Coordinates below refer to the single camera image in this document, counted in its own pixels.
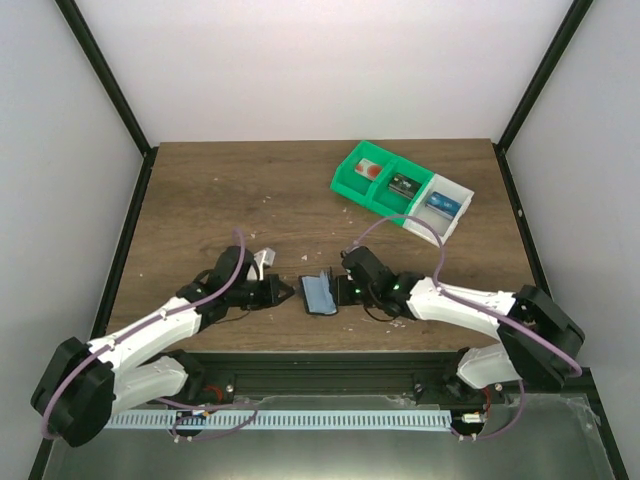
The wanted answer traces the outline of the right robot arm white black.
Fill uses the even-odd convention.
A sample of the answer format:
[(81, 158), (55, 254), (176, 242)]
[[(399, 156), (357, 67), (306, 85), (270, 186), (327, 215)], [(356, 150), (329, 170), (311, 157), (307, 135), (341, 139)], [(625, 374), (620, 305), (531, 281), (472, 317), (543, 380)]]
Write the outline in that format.
[(483, 348), (464, 348), (447, 379), (452, 395), (521, 380), (558, 392), (582, 374), (576, 362), (585, 335), (543, 290), (517, 292), (455, 287), (417, 272), (394, 273), (365, 246), (341, 254), (344, 274), (330, 291), (339, 306), (376, 308), (388, 321), (439, 321), (493, 339)]

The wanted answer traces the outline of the black card holder wallet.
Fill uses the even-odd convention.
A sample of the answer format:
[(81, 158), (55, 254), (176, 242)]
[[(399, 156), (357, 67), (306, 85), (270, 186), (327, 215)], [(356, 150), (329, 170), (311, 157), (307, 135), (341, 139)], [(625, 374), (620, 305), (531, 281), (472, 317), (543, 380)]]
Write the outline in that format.
[(327, 300), (330, 296), (327, 274), (331, 269), (322, 270), (317, 275), (303, 275), (298, 277), (300, 295), (304, 310), (311, 316), (329, 317), (327, 314)]

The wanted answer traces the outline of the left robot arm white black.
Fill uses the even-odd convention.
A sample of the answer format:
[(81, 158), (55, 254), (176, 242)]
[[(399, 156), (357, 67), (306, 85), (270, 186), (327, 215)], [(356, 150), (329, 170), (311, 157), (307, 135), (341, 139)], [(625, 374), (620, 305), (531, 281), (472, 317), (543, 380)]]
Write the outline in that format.
[(270, 272), (275, 253), (226, 248), (161, 307), (112, 334), (83, 342), (70, 337), (54, 351), (31, 397), (44, 438), (78, 447), (112, 417), (186, 389), (198, 390), (196, 368), (166, 348), (201, 333), (237, 308), (274, 308), (295, 290)]

